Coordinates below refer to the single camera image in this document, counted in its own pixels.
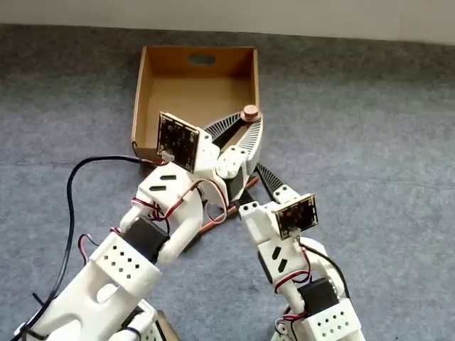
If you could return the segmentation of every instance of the electrical wire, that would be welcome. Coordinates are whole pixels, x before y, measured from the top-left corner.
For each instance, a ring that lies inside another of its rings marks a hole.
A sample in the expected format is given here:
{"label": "electrical wire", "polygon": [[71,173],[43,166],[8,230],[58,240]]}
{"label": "electrical wire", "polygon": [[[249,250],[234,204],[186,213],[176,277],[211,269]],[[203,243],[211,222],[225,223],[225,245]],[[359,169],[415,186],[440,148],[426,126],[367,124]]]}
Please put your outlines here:
{"label": "electrical wire", "polygon": [[147,164],[153,166],[161,166],[162,163],[156,164],[154,161],[146,160],[143,158],[137,158],[134,156],[125,156],[125,155],[106,155],[106,156],[91,156],[89,158],[85,158],[81,162],[79,162],[70,173],[68,177],[68,181],[66,183],[66,197],[68,200],[68,212],[70,215],[70,226],[68,229],[68,237],[66,240],[65,251],[63,253],[62,263],[60,265],[60,269],[58,271],[57,280],[55,281],[52,290],[50,291],[48,297],[43,302],[43,305],[38,310],[38,312],[21,328],[21,331],[15,335],[11,341],[19,341],[23,335],[26,333],[31,334],[33,331],[31,328],[38,322],[38,320],[43,316],[44,312],[49,308],[52,300],[57,296],[57,292],[60,289],[63,279],[65,277],[66,269],[68,267],[68,260],[70,258],[71,253],[71,246],[73,244],[74,238],[74,231],[75,231],[75,215],[74,215],[74,204],[73,204],[73,180],[76,176],[76,173],[86,164],[95,162],[95,161],[128,161],[131,163],[138,163],[138,164]]}
{"label": "electrical wire", "polygon": [[82,256],[82,259],[84,261],[84,266],[86,266],[88,262],[88,257],[84,249],[84,238],[90,240],[90,242],[96,247],[98,247],[99,244],[95,243],[95,241],[93,240],[92,236],[89,233],[83,233],[79,236],[79,239],[77,240],[77,248],[79,249],[80,255]]}
{"label": "electrical wire", "polygon": [[298,242],[299,242],[300,247],[305,248],[306,250],[310,251],[312,254],[316,254],[316,255],[320,256],[321,258],[325,259],[328,263],[330,263],[330,264],[335,268],[336,272],[338,272],[338,275],[339,275],[340,278],[341,278],[341,281],[343,282],[345,295],[346,295],[347,298],[350,299],[348,284],[346,283],[346,279],[344,278],[343,272],[341,271],[341,269],[340,269],[340,267],[337,265],[337,263],[335,263],[332,259],[330,259],[330,258],[329,258],[328,256],[326,256],[325,254],[319,252],[318,250],[313,249],[312,247],[309,247],[309,246],[303,244],[303,243],[300,241],[300,237],[299,237],[297,240],[298,240]]}
{"label": "electrical wire", "polygon": [[296,322],[296,320],[292,320],[291,321],[291,331],[292,331],[292,336],[294,337],[294,339],[297,341],[297,335],[296,335],[296,332],[294,330],[294,322]]}
{"label": "electrical wire", "polygon": [[297,271],[291,272],[289,275],[287,275],[287,276],[283,277],[282,279],[280,279],[279,281],[277,281],[277,284],[275,284],[275,287],[274,287],[274,292],[278,293],[278,289],[280,286],[285,284],[287,281],[293,279],[294,277],[300,276],[302,274],[306,274],[307,277],[310,276],[310,273],[307,270],[297,270]]}
{"label": "electrical wire", "polygon": [[312,278],[311,278],[311,263],[310,263],[310,260],[308,258],[308,254],[306,254],[305,250],[301,250],[301,253],[304,255],[304,258],[305,258],[305,261],[306,261],[306,265],[308,267],[308,273],[306,274],[306,277],[302,280],[298,280],[298,279],[293,279],[292,281],[294,283],[299,283],[299,284],[302,284],[302,283],[305,283],[307,281],[312,281]]}
{"label": "electrical wire", "polygon": [[279,329],[279,327],[278,327],[279,324],[282,324],[282,325],[283,325],[283,324],[284,324],[284,319],[282,319],[282,318],[277,318],[277,319],[275,320],[275,332],[277,332],[277,333],[280,334],[280,335],[285,335],[285,334],[283,334],[282,331]]}
{"label": "electrical wire", "polygon": [[200,179],[200,180],[197,180],[196,182],[194,182],[194,184],[192,184],[190,186],[189,189],[187,189],[180,197],[180,199],[178,199],[174,204],[172,204],[168,209],[167,211],[162,215],[162,217],[159,217],[156,213],[156,211],[159,212],[159,210],[161,209],[159,207],[158,204],[156,204],[155,202],[153,203],[148,203],[148,202],[145,202],[137,197],[133,197],[132,198],[132,202],[133,203],[136,203],[136,204],[140,204],[142,206],[145,206],[147,208],[150,208],[152,209],[152,215],[154,216],[155,219],[157,219],[158,221],[162,221],[162,220],[166,220],[168,219],[171,214],[177,209],[178,206],[180,206],[182,203],[183,203],[183,199],[184,197],[189,193],[189,192],[192,192],[194,191],[202,182],[208,182],[210,183],[214,188],[215,190],[217,191],[217,193],[219,194],[220,198],[221,198],[221,201],[223,203],[223,216],[218,220],[214,220],[210,215],[209,215],[209,218],[211,219],[211,221],[215,224],[222,224],[226,218],[228,217],[228,202],[225,198],[225,196],[223,195],[223,192],[220,188],[220,186],[213,180],[210,180],[210,179]]}

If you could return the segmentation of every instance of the black cable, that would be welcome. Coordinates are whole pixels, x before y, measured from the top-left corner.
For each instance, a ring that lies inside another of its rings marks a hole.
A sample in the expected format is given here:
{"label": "black cable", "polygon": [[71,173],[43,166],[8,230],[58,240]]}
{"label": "black cable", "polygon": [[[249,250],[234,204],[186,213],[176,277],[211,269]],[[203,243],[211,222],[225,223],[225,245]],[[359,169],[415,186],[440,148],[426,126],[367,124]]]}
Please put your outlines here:
{"label": "black cable", "polygon": [[340,276],[341,278],[341,281],[343,282],[343,285],[344,285],[344,292],[346,294],[346,297],[350,299],[350,294],[349,294],[349,289],[348,289],[348,284],[346,283],[346,280],[344,278],[344,275],[343,275],[343,272],[341,271],[340,267],[334,262],[332,261],[328,256],[326,256],[325,254],[322,254],[321,252],[319,252],[318,250],[316,249],[313,249],[312,247],[308,247],[306,246],[305,244],[302,244],[300,242],[300,239],[297,239],[299,241],[299,245],[300,247],[304,247],[305,249],[307,249],[308,251],[310,251],[311,253],[313,254],[317,254],[318,256],[320,256],[321,258],[324,258],[325,260],[327,260],[327,262],[329,262],[336,270],[336,272],[338,272],[338,275]]}
{"label": "black cable", "polygon": [[136,334],[136,336],[139,338],[139,341],[142,340],[142,334],[141,332],[139,332],[136,328],[133,328],[133,327],[125,327],[123,330],[128,330],[134,334]]}
{"label": "black cable", "polygon": [[145,160],[143,158],[137,158],[134,156],[124,156],[124,155],[106,155],[106,156],[91,156],[79,162],[71,171],[68,181],[66,183],[66,197],[68,200],[68,212],[70,213],[70,227],[68,230],[68,238],[66,241],[65,252],[63,254],[62,264],[60,265],[60,270],[58,272],[57,281],[55,281],[54,287],[49,293],[47,299],[43,302],[40,310],[30,319],[28,323],[26,323],[22,328],[20,333],[18,333],[15,337],[11,339],[11,341],[19,341],[24,333],[30,333],[31,328],[38,322],[38,320],[43,316],[44,312],[49,308],[49,305],[52,303],[52,300],[57,296],[57,292],[62,285],[63,278],[65,277],[66,268],[68,267],[68,260],[70,258],[71,253],[71,246],[73,244],[73,237],[74,237],[74,226],[75,226],[75,218],[74,218],[74,204],[73,204],[73,179],[76,176],[76,173],[87,163],[94,162],[94,161],[108,161],[108,160],[120,160],[120,161],[128,161],[132,163],[138,164],[147,164],[147,165],[154,165],[153,161]]}
{"label": "black cable", "polygon": [[297,341],[297,336],[296,336],[296,332],[294,331],[294,322],[296,322],[297,320],[292,320],[291,321],[291,331],[292,331],[292,336],[294,336],[294,339]]}

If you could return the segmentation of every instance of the gray carpet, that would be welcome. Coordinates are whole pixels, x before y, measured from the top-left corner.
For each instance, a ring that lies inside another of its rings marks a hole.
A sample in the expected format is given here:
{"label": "gray carpet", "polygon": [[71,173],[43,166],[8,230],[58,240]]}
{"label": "gray carpet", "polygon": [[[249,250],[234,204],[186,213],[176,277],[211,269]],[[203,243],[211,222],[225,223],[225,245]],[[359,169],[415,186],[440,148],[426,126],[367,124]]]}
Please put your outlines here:
{"label": "gray carpet", "polygon": [[[0,26],[0,338],[38,308],[68,228],[65,181],[129,153],[146,44],[255,45],[262,160],[316,193],[323,242],[367,340],[455,340],[455,48],[413,43]],[[136,166],[75,181],[77,231],[101,240],[129,208]],[[252,193],[262,202],[263,190]],[[82,262],[75,248],[67,281]],[[148,296],[183,340],[267,340],[284,306],[232,221],[163,269]]]}

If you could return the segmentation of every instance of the small round object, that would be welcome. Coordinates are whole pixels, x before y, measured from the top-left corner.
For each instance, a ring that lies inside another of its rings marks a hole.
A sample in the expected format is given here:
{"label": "small round object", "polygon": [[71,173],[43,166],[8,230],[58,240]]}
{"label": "small round object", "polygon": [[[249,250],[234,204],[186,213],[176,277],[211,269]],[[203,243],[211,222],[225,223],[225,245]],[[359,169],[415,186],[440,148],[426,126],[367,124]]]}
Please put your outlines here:
{"label": "small round object", "polygon": [[240,117],[249,123],[256,122],[261,118],[261,112],[259,111],[259,108],[256,107],[253,104],[248,104],[246,105],[242,112],[240,113]]}

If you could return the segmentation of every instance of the black slot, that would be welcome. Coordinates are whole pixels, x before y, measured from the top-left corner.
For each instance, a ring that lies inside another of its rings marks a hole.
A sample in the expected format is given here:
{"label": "black slot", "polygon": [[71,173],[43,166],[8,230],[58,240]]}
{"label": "black slot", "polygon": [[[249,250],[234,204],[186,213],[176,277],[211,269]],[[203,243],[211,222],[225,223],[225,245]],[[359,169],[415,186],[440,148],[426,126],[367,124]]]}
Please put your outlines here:
{"label": "black slot", "polygon": [[149,188],[149,190],[151,192],[155,192],[155,191],[158,191],[158,190],[166,190],[166,186],[151,186]]}
{"label": "black slot", "polygon": [[177,175],[162,175],[160,176],[160,179],[162,180],[175,180],[177,179]]}
{"label": "black slot", "polygon": [[281,247],[275,247],[275,250],[273,250],[272,254],[272,259],[275,260],[278,258],[279,253],[281,252],[282,248]]}
{"label": "black slot", "polygon": [[279,262],[279,266],[278,266],[278,272],[283,272],[284,271],[284,268],[286,268],[286,264],[287,264],[287,259],[282,259],[282,261]]}

